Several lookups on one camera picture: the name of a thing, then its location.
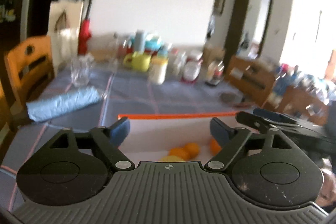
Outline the lone orange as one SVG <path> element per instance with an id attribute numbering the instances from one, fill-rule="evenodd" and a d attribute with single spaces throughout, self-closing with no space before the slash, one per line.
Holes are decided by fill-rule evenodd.
<path id="1" fill-rule="evenodd" d="M 221 146 L 214 138 L 210 140 L 209 148 L 213 156 L 216 156 L 222 150 Z"/>

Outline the small orange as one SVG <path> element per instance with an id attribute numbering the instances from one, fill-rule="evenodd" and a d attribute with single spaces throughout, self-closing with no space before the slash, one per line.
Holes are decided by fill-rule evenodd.
<path id="1" fill-rule="evenodd" d="M 198 143 L 187 143 L 184 145 L 183 149 L 187 152 L 189 160 L 195 159 L 201 150 Z"/>
<path id="2" fill-rule="evenodd" d="M 169 151 L 169 156 L 176 156 L 184 161 L 190 160 L 190 154 L 183 147 L 175 147 Z"/>

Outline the orange storage box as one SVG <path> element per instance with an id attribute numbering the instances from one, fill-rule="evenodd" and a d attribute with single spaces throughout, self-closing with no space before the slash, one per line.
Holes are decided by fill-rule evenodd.
<path id="1" fill-rule="evenodd" d="M 137 165 L 140 161 L 159 161 L 175 147 L 197 143 L 200 153 L 194 159 L 203 164 L 212 158 L 210 121 L 217 117 L 230 127 L 238 122 L 234 112 L 206 114 L 127 115 L 130 132 L 119 150 Z"/>

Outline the yellow-green lemon front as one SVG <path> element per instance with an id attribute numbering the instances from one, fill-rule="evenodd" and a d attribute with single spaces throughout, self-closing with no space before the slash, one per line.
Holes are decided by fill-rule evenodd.
<path id="1" fill-rule="evenodd" d="M 159 159 L 159 162 L 185 162 L 185 161 L 178 156 L 168 155 Z"/>

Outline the smartphone in brown case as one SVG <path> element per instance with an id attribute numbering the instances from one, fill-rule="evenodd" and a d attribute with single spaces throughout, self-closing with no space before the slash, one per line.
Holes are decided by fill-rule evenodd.
<path id="1" fill-rule="evenodd" d="M 220 95 L 220 100 L 231 107 L 235 108 L 245 108 L 254 105 L 254 102 L 249 100 L 248 97 L 244 95 L 238 95 L 232 92 L 223 92 Z"/>

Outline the checked blue tablecloth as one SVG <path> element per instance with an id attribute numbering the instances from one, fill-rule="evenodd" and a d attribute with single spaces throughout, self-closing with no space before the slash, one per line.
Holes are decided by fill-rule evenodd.
<path id="1" fill-rule="evenodd" d="M 147 75 L 126 69 L 110 71 L 95 68 L 90 84 L 105 91 L 105 98 L 97 104 L 60 116 L 44 123 L 21 127 L 1 162 L 1 207 L 12 211 L 22 202 L 17 190 L 15 175 L 20 166 L 61 128 L 70 127 L 86 132 L 97 126 L 113 124 L 120 114 L 195 114 L 252 111 L 256 106 L 225 103 L 222 93 L 243 95 L 223 81 L 216 87 L 202 80 L 186 84 L 167 77 L 162 85 L 151 84 Z"/>

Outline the wooden chair near right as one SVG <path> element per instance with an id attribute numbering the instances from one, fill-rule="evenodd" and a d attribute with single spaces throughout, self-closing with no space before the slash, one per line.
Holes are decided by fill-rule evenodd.
<path id="1" fill-rule="evenodd" d="M 293 86 L 287 87 L 281 98 L 272 93 L 264 108 L 282 114 L 298 115 L 301 119 L 320 126 L 326 124 L 329 114 L 329 106 L 307 91 Z"/>

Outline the wooden chair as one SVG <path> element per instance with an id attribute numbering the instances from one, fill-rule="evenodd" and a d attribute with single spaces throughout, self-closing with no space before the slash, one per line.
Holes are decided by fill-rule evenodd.
<path id="1" fill-rule="evenodd" d="M 273 72 L 236 56 L 231 57 L 224 78 L 259 107 L 266 104 L 276 82 Z"/>
<path id="2" fill-rule="evenodd" d="M 51 38 L 33 36 L 4 54 L 6 72 L 16 102 L 22 110 L 38 99 L 54 79 Z"/>
<path id="3" fill-rule="evenodd" d="M 320 126 L 326 124 L 329 114 L 329 106 L 307 91 L 293 86 L 287 87 L 281 98 L 272 93 L 264 108 L 282 114 L 298 115 L 301 119 Z"/>

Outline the wooden chair far right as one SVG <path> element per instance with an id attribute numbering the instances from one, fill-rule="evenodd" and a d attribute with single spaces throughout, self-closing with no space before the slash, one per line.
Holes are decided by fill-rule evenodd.
<path id="1" fill-rule="evenodd" d="M 273 72 L 236 56 L 231 57 L 224 78 L 259 107 L 266 104 L 276 82 Z"/>

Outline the white yellow-lid jar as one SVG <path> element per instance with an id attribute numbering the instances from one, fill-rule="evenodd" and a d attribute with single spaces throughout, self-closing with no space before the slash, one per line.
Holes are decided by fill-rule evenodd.
<path id="1" fill-rule="evenodd" d="M 163 84 L 166 77 L 168 59 L 160 56 L 151 58 L 148 80 L 157 85 Z"/>

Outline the yellow-green mug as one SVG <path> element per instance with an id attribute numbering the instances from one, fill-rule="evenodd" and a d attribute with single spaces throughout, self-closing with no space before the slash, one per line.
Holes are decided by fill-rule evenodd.
<path id="1" fill-rule="evenodd" d="M 141 52 L 128 53 L 123 59 L 123 65 L 135 71 L 147 72 L 151 55 Z"/>

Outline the clear glass pitcher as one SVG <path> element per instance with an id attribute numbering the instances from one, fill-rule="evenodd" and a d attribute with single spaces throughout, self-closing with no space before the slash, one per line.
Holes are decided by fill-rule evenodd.
<path id="1" fill-rule="evenodd" d="M 78 55 L 71 60 L 71 78 L 74 87 L 87 86 L 91 76 L 94 57 L 88 53 Z"/>

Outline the red mouthwash bottle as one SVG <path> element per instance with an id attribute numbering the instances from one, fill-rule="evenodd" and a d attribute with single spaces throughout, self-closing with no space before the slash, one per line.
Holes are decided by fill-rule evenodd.
<path id="1" fill-rule="evenodd" d="M 187 55 L 186 63 L 182 69 L 181 81 L 188 84 L 194 84 L 201 72 L 203 63 L 203 53 L 193 50 Z"/>

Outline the folded light blue cloth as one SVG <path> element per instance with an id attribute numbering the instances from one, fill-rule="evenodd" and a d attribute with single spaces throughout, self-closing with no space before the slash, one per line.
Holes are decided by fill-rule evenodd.
<path id="1" fill-rule="evenodd" d="M 28 102 L 27 114 L 34 122 L 45 122 L 98 103 L 104 95 L 104 92 L 96 87 L 81 87 L 54 97 Z"/>

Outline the blue grey tumbler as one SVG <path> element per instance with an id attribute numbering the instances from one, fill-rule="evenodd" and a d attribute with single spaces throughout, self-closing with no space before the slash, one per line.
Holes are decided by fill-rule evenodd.
<path id="1" fill-rule="evenodd" d="M 146 33 L 144 30 L 137 30 L 134 37 L 133 49 L 135 52 L 145 51 Z"/>

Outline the teal bowl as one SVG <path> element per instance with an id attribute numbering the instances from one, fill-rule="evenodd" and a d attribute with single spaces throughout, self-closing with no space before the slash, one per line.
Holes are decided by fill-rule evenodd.
<path id="1" fill-rule="evenodd" d="M 151 39 L 146 39 L 145 41 L 145 51 L 155 52 L 158 51 L 163 45 L 163 40 L 158 37 L 152 37 Z"/>

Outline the red folded umbrella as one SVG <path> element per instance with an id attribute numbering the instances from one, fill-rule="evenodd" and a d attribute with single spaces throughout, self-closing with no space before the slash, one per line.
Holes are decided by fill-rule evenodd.
<path id="1" fill-rule="evenodd" d="M 91 38 L 92 34 L 89 30 L 90 25 L 90 11 L 92 6 L 92 0 L 87 0 L 87 10 L 85 12 L 84 19 L 82 20 L 80 32 L 79 32 L 79 42 L 78 42 L 78 55 L 85 55 L 87 53 L 87 42 Z"/>

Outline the white paper gift bag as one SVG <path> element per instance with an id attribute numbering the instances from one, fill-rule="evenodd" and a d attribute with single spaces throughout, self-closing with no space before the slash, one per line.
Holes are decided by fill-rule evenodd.
<path id="1" fill-rule="evenodd" d="M 67 65 L 78 52 L 83 2 L 53 1 L 47 35 L 51 38 L 54 72 Z"/>

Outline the cardboard box by wall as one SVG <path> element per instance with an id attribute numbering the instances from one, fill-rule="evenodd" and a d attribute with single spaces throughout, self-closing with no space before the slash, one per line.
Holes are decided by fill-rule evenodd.
<path id="1" fill-rule="evenodd" d="M 203 47 L 203 64 L 209 66 L 216 59 L 223 59 L 225 49 L 221 46 L 213 46 L 212 44 L 205 44 Z"/>

